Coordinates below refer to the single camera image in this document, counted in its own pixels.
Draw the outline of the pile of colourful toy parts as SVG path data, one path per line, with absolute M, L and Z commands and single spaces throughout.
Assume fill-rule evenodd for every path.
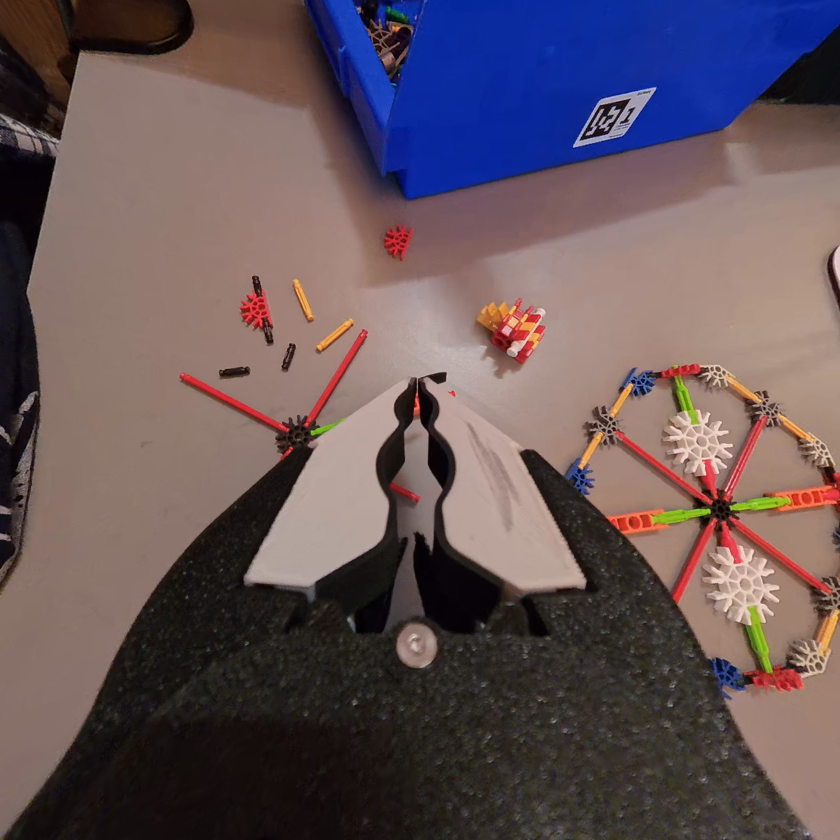
M 396 88 L 424 1 L 361 1 L 355 6 L 385 74 Z

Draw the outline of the blue plastic bin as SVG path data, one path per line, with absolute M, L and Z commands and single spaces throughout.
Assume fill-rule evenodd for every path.
M 354 2 L 306 2 L 407 198 L 722 130 L 837 27 L 834 1 L 407 2 L 396 87 Z

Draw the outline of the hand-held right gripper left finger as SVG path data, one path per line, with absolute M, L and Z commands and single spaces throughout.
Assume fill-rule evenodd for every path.
M 417 379 L 399 381 L 304 450 L 246 585 L 334 601 L 356 631 L 384 630 L 404 552 L 391 484 L 404 464 L 416 393 Z

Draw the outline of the person's dark printed shirt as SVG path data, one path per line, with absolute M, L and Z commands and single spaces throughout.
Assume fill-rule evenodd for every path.
M 32 259 L 17 226 L 1 223 L 1 579 L 25 532 L 39 428 L 37 340 L 28 299 Z

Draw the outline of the stack of red yellow connectors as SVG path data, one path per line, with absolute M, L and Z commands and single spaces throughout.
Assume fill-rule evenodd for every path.
M 522 299 L 513 305 L 491 302 L 483 307 L 476 321 L 490 331 L 490 342 L 514 361 L 525 364 L 539 346 L 545 330 L 545 310 L 522 309 Z

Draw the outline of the black chair base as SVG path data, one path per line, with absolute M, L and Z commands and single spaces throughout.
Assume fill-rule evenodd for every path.
M 187 1 L 58 2 L 75 51 L 156 56 L 179 49 L 192 36 Z

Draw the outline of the black hub connector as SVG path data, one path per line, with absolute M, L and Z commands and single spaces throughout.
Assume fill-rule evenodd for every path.
M 310 445 L 313 436 L 320 430 L 320 426 L 314 423 L 310 427 L 307 423 L 307 416 L 297 415 L 296 418 L 288 418 L 285 422 L 287 430 L 280 430 L 276 435 L 276 445 L 280 456 L 284 456 L 289 449 Z

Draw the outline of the black printed box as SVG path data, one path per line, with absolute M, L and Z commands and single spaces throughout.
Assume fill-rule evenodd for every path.
M 783 104 L 839 104 L 839 28 L 799 58 L 759 99 Z

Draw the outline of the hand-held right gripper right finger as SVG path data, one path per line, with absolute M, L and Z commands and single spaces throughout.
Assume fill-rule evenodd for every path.
M 426 618 L 452 634 L 547 634 L 532 597 L 587 580 L 523 448 L 444 383 L 419 381 L 417 393 L 440 487 L 432 542 L 417 534 L 413 557 Z

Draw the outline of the colourful toy wheel model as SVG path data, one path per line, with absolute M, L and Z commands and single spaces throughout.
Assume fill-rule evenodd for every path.
M 709 390 L 734 392 L 749 416 L 749 430 L 736 449 L 728 431 L 693 402 L 688 380 L 703 382 Z M 664 425 L 663 459 L 648 452 L 624 431 L 620 412 L 633 398 L 648 395 L 657 385 L 668 385 L 675 398 L 675 412 Z M 598 448 L 619 447 L 643 461 L 691 499 L 690 508 L 662 508 L 608 517 L 625 537 L 662 532 L 678 524 L 698 522 L 700 530 L 686 557 L 671 595 L 679 604 L 692 576 L 704 571 L 702 583 L 715 610 L 736 624 L 751 648 L 757 668 L 742 671 L 724 658 L 710 666 L 726 699 L 750 687 L 793 692 L 805 679 L 825 673 L 838 630 L 838 575 L 819 577 L 760 537 L 744 520 L 747 513 L 774 514 L 833 508 L 838 511 L 838 464 L 831 450 L 817 436 L 806 432 L 785 415 L 782 406 L 766 391 L 747 388 L 718 364 L 674 365 L 661 371 L 633 368 L 621 384 L 612 405 L 597 406 L 585 425 L 588 443 L 565 473 L 567 481 L 583 496 L 595 487 L 592 458 Z M 781 428 L 792 436 L 805 462 L 820 476 L 813 487 L 775 490 L 760 497 L 739 500 L 737 490 L 764 432 Z M 773 661 L 764 625 L 779 603 L 779 587 L 770 580 L 776 562 L 810 589 L 817 616 L 813 637 L 795 640 L 784 662 Z

